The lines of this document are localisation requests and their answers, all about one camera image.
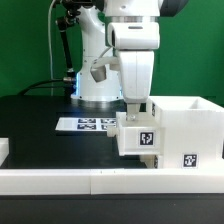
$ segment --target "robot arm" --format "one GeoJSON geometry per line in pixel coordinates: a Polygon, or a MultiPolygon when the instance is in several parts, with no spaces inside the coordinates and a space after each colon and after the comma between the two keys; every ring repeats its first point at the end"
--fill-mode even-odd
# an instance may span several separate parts
{"type": "Polygon", "coordinates": [[[141,103],[148,99],[159,48],[159,16],[174,16],[188,0],[105,0],[97,1],[108,21],[106,40],[118,58],[119,79],[127,120],[136,120],[141,103]]]}

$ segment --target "black table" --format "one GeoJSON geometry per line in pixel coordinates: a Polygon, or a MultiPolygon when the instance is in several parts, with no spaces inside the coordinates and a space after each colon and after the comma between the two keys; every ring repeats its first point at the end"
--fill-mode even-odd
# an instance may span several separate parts
{"type": "MultiPolygon", "coordinates": [[[[136,156],[119,157],[116,139],[105,132],[55,131],[61,116],[111,118],[117,110],[124,109],[77,107],[63,97],[0,98],[0,137],[10,143],[1,169],[145,168],[136,156]]],[[[224,195],[0,196],[0,221],[223,223],[224,195]]]]}

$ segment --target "green wall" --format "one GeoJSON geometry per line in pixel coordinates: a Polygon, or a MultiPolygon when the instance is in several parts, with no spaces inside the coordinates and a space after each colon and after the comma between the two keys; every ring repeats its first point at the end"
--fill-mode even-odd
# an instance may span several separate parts
{"type": "MultiPolygon", "coordinates": [[[[51,0],[1,0],[0,96],[50,78],[47,14],[51,0]]],[[[224,105],[224,1],[190,0],[174,18],[160,18],[152,95],[199,95],[224,105]]],[[[62,16],[60,7],[53,20],[62,16]]],[[[80,27],[69,30],[74,67],[81,67],[80,27]]],[[[64,76],[59,33],[52,23],[55,77],[64,76]]]]}

